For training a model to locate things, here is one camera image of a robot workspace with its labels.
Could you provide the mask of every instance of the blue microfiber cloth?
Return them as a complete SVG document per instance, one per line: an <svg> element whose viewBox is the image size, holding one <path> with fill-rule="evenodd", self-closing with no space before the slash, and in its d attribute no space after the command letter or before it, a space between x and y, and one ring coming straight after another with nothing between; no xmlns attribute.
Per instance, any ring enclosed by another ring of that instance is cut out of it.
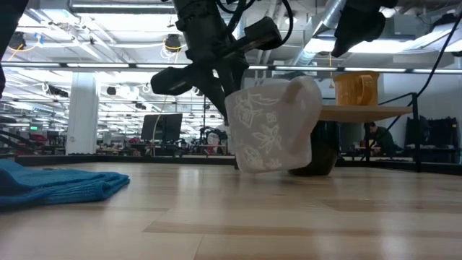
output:
<svg viewBox="0 0 462 260"><path fill-rule="evenodd" d="M0 160L0 207L64 204L107 199L130 182L120 173L34 170Z"/></svg>

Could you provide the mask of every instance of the yellow mug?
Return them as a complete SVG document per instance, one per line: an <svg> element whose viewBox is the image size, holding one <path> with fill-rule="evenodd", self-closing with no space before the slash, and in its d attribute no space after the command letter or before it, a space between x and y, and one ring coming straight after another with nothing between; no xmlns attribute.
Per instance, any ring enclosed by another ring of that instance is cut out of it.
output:
<svg viewBox="0 0 462 260"><path fill-rule="evenodd" d="M378 77L375 71L358 71L337 76L335 99L337 105L377 105Z"/></svg>

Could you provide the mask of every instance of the wooden surface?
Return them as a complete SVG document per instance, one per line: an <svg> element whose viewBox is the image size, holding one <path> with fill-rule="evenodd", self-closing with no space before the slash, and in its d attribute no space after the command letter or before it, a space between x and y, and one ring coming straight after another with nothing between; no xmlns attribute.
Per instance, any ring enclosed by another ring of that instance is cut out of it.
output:
<svg viewBox="0 0 462 260"><path fill-rule="evenodd" d="M0 214L1 260L462 259L462 178L365 168L330 177L232 166L88 163L113 198Z"/></svg>
<svg viewBox="0 0 462 260"><path fill-rule="evenodd" d="M366 123L412 113L412 108L374 105L323 105L319 120Z"/></svg>

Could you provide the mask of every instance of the wooden shelf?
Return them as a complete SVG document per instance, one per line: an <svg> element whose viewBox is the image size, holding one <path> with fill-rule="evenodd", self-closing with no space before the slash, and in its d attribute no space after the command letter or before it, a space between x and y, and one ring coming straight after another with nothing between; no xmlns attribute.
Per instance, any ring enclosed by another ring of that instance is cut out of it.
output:
<svg viewBox="0 0 462 260"><path fill-rule="evenodd" d="M380 105L323 105L319 120L366 123L412 113L410 107Z"/></svg>

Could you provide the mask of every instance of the white mug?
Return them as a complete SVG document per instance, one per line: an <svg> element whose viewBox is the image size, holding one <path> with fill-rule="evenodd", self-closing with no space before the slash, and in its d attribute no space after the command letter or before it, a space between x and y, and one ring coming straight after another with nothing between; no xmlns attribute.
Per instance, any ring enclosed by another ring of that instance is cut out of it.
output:
<svg viewBox="0 0 462 260"><path fill-rule="evenodd" d="M239 168L291 170L311 163L310 134L322 108L311 77L239 90L225 99Z"/></svg>

